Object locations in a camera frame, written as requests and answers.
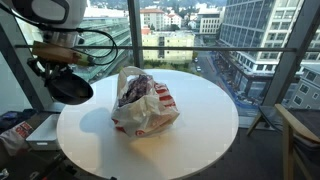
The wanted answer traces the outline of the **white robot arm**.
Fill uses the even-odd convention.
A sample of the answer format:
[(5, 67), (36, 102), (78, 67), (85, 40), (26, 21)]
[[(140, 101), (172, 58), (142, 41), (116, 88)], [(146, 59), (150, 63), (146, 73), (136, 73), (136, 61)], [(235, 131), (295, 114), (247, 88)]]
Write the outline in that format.
[(88, 56), (75, 50), (85, 42), (80, 24), (86, 0), (1, 0), (1, 8), (40, 31), (42, 40), (31, 46), (35, 58), (28, 60), (37, 76), (46, 81), (79, 79), (70, 65), (88, 64)]

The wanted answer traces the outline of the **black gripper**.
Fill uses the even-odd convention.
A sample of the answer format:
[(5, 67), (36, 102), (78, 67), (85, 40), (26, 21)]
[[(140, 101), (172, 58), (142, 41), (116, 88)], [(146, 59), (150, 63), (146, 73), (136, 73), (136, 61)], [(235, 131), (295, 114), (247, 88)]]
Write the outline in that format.
[(60, 75), (64, 68), (67, 67), (65, 63), (58, 61), (49, 61), (41, 57), (29, 58), (27, 65), (32, 71), (44, 80), (55, 79)]

